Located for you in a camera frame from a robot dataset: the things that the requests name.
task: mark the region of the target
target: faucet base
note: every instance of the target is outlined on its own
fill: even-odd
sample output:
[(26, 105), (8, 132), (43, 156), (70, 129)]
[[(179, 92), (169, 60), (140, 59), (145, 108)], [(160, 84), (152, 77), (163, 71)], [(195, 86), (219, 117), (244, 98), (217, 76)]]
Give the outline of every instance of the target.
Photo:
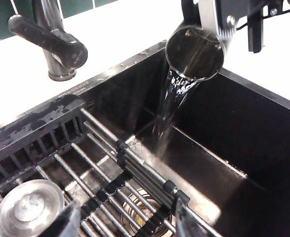
[(76, 69), (72, 70), (70, 73), (64, 76), (56, 76), (48, 72), (49, 77), (55, 81), (66, 81), (72, 79), (76, 75)]

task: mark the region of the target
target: water stream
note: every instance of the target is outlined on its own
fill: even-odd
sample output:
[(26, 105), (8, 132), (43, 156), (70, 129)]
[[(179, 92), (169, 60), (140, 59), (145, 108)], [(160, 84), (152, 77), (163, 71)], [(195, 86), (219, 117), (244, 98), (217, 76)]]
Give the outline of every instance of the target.
[(169, 70), (161, 92), (158, 113), (153, 129), (153, 135), (158, 139), (156, 149), (158, 157), (163, 156), (168, 145), (169, 134), (176, 111), (184, 103), (189, 92), (197, 85), (198, 82), (196, 80), (183, 78), (175, 71)]

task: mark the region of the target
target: faucet handle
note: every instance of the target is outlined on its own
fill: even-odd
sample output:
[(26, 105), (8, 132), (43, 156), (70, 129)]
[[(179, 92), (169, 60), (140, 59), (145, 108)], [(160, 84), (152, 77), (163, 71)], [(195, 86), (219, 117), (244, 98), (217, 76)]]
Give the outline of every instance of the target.
[(15, 35), (50, 51), (53, 57), (66, 68), (80, 68), (87, 61), (87, 48), (74, 36), (61, 29), (50, 32), (21, 15), (11, 16), (8, 20), (8, 28)]

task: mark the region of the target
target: metal lid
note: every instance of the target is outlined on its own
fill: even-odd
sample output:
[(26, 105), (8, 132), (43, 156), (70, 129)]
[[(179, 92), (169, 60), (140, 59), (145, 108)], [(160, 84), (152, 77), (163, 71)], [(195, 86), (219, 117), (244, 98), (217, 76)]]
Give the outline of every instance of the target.
[(36, 179), (23, 183), (0, 203), (0, 237), (36, 237), (63, 207), (63, 193), (53, 182)]

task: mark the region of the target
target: dish rack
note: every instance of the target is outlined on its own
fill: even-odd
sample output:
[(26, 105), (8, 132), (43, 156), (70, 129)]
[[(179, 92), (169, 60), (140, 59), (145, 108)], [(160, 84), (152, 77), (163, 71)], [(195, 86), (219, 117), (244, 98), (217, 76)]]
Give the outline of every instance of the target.
[[(84, 139), (97, 145), (123, 172), (114, 179), (110, 178), (81, 148), (80, 142)], [(93, 191), (63, 158), (63, 154), (69, 150), (74, 150), (82, 158), (82, 162), (87, 162), (91, 170), (106, 182), (106, 186), (98, 192)], [(153, 236), (162, 226), (177, 236), (177, 228), (171, 222), (170, 216), (177, 216), (178, 199), (182, 200), (185, 210), (208, 236), (221, 236), (188, 206), (189, 197), (184, 192), (171, 180), (162, 177), (125, 141), (102, 125), (87, 111), (86, 103), (78, 96), (66, 95), (44, 103), (26, 116), (0, 128), (0, 202), (3, 195), (35, 173), (54, 182), (45, 171), (54, 161), (58, 162), (90, 198), (81, 207), (79, 236), (116, 236), (99, 212), (106, 215), (120, 236)], [(135, 188), (131, 184), (132, 180), (141, 189)], [(57, 184), (63, 191), (65, 204), (68, 205), (74, 197), (65, 187)], [(138, 200), (138, 204), (122, 191), (123, 187)], [(142, 192), (158, 205), (153, 205)], [(115, 195), (124, 200), (134, 215), (117, 201)], [(121, 220), (108, 208), (108, 204), (120, 213)], [(150, 215), (143, 212), (140, 204)], [(123, 219), (135, 230), (135, 234), (124, 225)]]

